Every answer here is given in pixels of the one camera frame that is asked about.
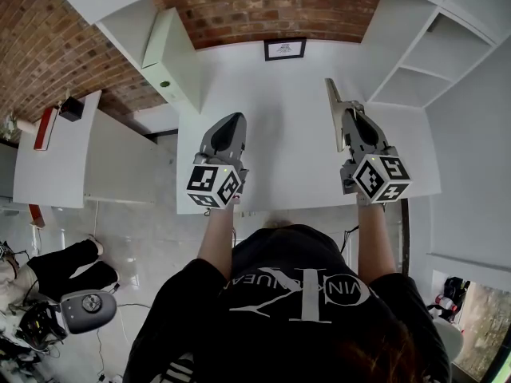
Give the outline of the black picture frame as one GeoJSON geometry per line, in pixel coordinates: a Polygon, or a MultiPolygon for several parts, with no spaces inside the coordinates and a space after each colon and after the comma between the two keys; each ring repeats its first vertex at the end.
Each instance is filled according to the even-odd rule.
{"type": "Polygon", "coordinates": [[[263,42],[265,61],[303,58],[306,44],[305,37],[267,39],[263,42]]]}

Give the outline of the orange brown board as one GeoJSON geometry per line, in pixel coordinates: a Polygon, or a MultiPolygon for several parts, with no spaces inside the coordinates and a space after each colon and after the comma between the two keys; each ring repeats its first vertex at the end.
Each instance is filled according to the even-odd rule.
{"type": "Polygon", "coordinates": [[[30,225],[37,229],[42,229],[46,224],[42,216],[41,208],[36,204],[29,204],[29,212],[31,216],[30,225]]]}

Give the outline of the black white striped garment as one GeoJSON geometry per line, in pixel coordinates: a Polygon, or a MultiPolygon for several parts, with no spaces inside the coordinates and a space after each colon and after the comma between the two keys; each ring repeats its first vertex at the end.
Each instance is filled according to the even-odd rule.
{"type": "Polygon", "coordinates": [[[159,383],[196,383],[195,362],[191,353],[172,361],[159,377],[159,383]]]}

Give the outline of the white flower vase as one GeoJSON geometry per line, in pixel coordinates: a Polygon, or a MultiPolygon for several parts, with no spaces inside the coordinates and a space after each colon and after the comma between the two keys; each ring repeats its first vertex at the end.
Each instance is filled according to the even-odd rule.
{"type": "Polygon", "coordinates": [[[15,117],[13,113],[7,114],[0,121],[0,137],[3,140],[12,141],[18,131],[27,132],[35,136],[38,132],[38,127],[28,120],[15,117]]]}

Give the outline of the person's left forearm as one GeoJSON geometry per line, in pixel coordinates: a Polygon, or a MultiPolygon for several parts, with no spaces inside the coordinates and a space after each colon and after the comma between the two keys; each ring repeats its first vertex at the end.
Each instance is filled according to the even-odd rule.
{"type": "Polygon", "coordinates": [[[208,225],[197,255],[213,265],[227,280],[232,272],[234,206],[211,210],[208,225]]]}

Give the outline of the plain white desk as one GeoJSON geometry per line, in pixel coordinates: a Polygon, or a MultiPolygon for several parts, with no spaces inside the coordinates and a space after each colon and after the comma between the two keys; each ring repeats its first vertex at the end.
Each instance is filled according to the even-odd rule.
{"type": "Polygon", "coordinates": [[[80,99],[80,120],[58,116],[48,148],[23,133],[14,173],[14,202],[82,208],[87,199],[154,203],[156,144],[98,108],[101,92],[80,99]]]}

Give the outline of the grey rounded chair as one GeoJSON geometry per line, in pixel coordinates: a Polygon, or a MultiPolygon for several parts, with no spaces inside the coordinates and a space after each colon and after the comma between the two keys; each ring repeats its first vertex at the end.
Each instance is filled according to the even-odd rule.
{"type": "Polygon", "coordinates": [[[84,334],[112,321],[117,312],[117,301],[103,290],[82,290],[63,295],[60,308],[69,333],[84,334]]]}

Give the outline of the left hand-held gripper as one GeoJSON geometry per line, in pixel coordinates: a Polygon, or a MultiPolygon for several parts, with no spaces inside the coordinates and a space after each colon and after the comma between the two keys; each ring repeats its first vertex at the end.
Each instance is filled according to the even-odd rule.
{"type": "Polygon", "coordinates": [[[239,160],[245,149],[246,133],[247,121],[243,113],[232,113],[204,134],[185,188],[194,204],[205,208],[227,208],[243,193],[249,170],[239,161],[229,164],[212,156],[224,155],[239,160]]]}

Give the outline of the brass bulldog clip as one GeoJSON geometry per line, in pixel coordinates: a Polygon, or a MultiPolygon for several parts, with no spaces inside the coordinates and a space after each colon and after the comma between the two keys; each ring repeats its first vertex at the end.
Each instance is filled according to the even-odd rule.
{"type": "Polygon", "coordinates": [[[331,107],[331,115],[335,127],[336,147],[338,152],[342,152],[346,147],[346,141],[343,133],[343,116],[346,111],[353,113],[364,113],[364,107],[358,101],[342,101],[339,91],[331,78],[325,79],[328,99],[331,107]]]}

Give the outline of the person's right forearm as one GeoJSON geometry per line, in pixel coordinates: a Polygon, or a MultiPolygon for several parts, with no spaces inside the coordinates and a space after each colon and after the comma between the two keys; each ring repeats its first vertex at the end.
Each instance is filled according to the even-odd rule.
{"type": "Polygon", "coordinates": [[[358,206],[358,276],[369,285],[396,272],[394,255],[380,204],[358,206]]]}

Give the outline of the white desk hutch shelves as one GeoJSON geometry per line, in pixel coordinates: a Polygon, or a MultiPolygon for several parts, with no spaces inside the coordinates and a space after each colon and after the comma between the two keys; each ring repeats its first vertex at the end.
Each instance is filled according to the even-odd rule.
{"type": "Polygon", "coordinates": [[[272,39],[355,43],[366,101],[424,108],[511,37],[511,0],[67,0],[138,69],[153,24],[170,10],[196,51],[272,39]]]}

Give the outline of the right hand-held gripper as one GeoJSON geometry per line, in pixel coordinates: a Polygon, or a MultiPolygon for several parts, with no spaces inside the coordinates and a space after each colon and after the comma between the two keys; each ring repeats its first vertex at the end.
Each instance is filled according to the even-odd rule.
{"type": "Polygon", "coordinates": [[[356,161],[350,156],[340,170],[343,194],[361,192],[368,203],[389,203],[402,198],[411,176],[394,146],[385,147],[385,135],[363,110],[350,108],[343,115],[346,144],[360,151],[356,161]],[[367,153],[369,147],[379,149],[367,153]]]}

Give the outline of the person's black printed t-shirt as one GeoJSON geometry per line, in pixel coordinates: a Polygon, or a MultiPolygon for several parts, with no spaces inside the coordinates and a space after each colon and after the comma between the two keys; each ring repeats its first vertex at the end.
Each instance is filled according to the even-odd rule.
{"type": "Polygon", "coordinates": [[[159,383],[191,353],[196,383],[450,383],[450,362],[414,280],[369,285],[305,225],[261,229],[227,280],[194,259],[159,290],[123,383],[159,383]]]}

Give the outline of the red book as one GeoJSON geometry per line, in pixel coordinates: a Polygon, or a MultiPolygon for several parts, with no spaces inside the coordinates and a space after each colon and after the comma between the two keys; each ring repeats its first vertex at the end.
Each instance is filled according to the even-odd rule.
{"type": "Polygon", "coordinates": [[[39,121],[38,132],[34,141],[35,151],[46,151],[50,137],[53,131],[58,110],[56,108],[47,108],[39,121]]]}

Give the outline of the white desk with drawers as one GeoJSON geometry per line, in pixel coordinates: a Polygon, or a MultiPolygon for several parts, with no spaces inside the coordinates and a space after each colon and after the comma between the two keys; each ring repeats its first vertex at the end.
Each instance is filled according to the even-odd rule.
{"type": "Polygon", "coordinates": [[[242,161],[248,170],[239,208],[275,211],[352,205],[344,195],[327,95],[332,79],[344,100],[362,101],[359,47],[310,41],[299,59],[266,61],[260,43],[226,45],[198,53],[203,104],[179,117],[176,210],[199,214],[186,195],[194,155],[206,131],[222,117],[243,113],[248,123],[242,161]]]}

